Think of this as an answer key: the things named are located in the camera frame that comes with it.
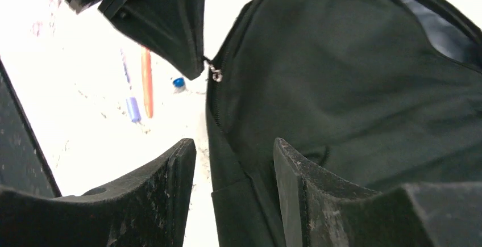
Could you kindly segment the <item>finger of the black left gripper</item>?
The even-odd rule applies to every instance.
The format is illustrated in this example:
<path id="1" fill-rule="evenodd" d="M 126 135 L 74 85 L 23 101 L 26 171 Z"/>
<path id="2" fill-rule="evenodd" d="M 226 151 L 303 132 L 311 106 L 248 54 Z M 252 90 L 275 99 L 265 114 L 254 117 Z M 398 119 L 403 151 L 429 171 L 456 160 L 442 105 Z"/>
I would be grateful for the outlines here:
<path id="1" fill-rule="evenodd" d="M 205 0 L 103 0 L 99 11 L 122 34 L 193 80 L 203 72 Z"/>

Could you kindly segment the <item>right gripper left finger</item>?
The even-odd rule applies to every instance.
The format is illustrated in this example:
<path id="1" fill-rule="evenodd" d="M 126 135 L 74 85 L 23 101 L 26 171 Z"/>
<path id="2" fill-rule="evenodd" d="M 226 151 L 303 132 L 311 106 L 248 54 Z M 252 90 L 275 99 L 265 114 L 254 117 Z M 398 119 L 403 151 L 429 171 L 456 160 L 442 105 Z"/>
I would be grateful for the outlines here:
<path id="1" fill-rule="evenodd" d="M 182 246 L 196 146 L 158 158 L 81 196 L 48 199 L 1 187 L 2 246 Z"/>

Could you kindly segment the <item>black student backpack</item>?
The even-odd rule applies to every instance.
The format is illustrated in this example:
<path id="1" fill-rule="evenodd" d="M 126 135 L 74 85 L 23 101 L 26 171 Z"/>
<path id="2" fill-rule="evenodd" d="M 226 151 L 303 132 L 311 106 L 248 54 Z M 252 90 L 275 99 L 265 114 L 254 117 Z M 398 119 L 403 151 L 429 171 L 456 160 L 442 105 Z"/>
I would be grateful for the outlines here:
<path id="1" fill-rule="evenodd" d="M 220 246 L 287 246 L 276 139 L 380 193 L 481 183 L 481 30 L 445 0 L 252 0 L 213 67 Z"/>

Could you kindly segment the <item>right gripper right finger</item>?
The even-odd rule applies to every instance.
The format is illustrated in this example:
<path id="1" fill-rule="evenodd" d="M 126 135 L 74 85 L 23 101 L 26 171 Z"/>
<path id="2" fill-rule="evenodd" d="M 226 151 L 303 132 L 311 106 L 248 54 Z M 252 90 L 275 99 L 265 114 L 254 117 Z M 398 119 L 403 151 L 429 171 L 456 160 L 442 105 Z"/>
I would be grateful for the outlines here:
<path id="1" fill-rule="evenodd" d="M 481 183 L 360 187 L 283 139 L 273 159 L 287 246 L 480 246 Z"/>

